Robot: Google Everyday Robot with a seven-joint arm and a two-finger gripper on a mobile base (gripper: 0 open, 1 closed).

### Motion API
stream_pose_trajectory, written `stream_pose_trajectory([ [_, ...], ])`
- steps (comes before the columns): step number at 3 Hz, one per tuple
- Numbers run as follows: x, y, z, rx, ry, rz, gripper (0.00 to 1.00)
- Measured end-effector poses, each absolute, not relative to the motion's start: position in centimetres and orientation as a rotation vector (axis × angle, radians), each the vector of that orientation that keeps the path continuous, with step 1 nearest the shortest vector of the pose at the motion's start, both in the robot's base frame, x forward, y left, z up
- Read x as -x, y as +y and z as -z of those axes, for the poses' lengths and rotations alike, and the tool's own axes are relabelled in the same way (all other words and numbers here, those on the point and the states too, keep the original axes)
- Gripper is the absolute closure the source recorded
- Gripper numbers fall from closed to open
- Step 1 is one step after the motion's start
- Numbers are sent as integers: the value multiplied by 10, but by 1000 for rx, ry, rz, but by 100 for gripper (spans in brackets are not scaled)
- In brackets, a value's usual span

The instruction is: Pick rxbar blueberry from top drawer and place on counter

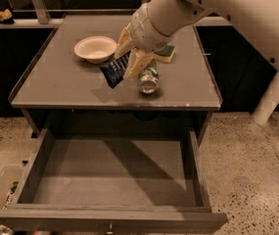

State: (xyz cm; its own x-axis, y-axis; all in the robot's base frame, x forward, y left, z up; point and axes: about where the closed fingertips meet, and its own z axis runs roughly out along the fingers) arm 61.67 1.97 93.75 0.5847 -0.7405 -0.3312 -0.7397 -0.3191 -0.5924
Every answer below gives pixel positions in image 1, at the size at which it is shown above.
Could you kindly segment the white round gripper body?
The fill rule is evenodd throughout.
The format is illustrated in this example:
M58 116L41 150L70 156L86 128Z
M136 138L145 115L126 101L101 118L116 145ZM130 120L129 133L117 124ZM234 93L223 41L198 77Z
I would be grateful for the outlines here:
M160 51L172 40L153 26L148 15L148 4L143 4L131 17L130 35L136 48L146 52Z

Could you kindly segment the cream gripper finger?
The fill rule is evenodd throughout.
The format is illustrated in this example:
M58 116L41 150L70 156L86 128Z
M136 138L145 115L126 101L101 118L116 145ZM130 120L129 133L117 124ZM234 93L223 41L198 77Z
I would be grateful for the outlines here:
M145 52L134 48L130 51L128 65L123 75L124 79L133 78L137 76L147 65L153 60L151 52Z
M126 53L129 53L129 58L132 59L134 57L134 47L135 45L131 36L131 24L129 23L121 32L114 58L119 59Z

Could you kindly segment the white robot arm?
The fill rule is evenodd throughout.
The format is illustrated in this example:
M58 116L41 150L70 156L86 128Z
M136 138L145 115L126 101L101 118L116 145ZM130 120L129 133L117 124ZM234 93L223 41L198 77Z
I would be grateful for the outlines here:
M264 124L279 104L279 0L151 0L121 32L115 57L130 54L124 76L138 74L180 28L211 13L226 19L277 70L253 112L255 122Z

